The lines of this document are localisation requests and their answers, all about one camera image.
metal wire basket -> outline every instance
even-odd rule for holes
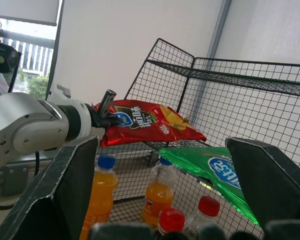
[[[163,104],[190,116],[190,123],[208,140],[99,148],[98,154],[117,158],[112,223],[143,221],[154,151],[162,148],[224,146],[228,136],[257,139],[279,147],[300,167],[300,64],[195,58],[158,39],[125,98]],[[188,216],[203,195],[211,196],[220,202],[216,221],[227,236],[242,230],[263,237],[262,229],[236,211],[208,180],[175,170],[174,208]]]

logo on bag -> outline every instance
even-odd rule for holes
[[[134,124],[134,122],[131,120],[131,118],[129,117],[128,114],[126,114],[125,112],[115,112],[114,113],[118,118],[121,119],[121,123],[119,125],[117,125],[118,127],[129,127],[132,124]]]
[[[208,165],[220,181],[241,189],[232,161],[219,157],[212,157],[208,160]]]

